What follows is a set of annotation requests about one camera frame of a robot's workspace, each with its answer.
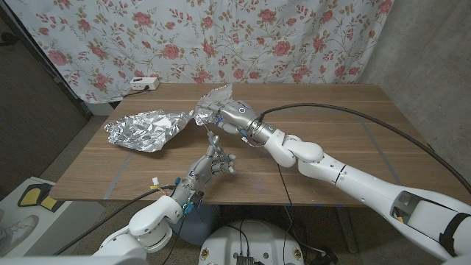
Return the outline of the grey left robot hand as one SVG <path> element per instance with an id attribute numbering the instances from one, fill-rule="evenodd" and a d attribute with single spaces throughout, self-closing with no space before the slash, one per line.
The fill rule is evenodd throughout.
<path id="1" fill-rule="evenodd" d="M 236 156 L 226 153 L 219 143 L 219 136 L 208 133 L 209 146 L 207 152 L 195 160 L 189 167 L 186 176 L 177 184 L 171 197 L 181 205 L 192 197 L 201 196 L 212 183 L 215 174 L 234 174 Z"/>

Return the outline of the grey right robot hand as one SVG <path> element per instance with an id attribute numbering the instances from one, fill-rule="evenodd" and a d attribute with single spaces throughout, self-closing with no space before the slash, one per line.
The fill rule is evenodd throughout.
<path id="1" fill-rule="evenodd" d="M 203 107 L 216 116 L 213 123 L 217 127 L 227 133 L 240 134 L 256 144 L 264 145 L 275 132 L 274 127 L 259 121 L 255 111 L 241 100 L 228 99 Z"/>

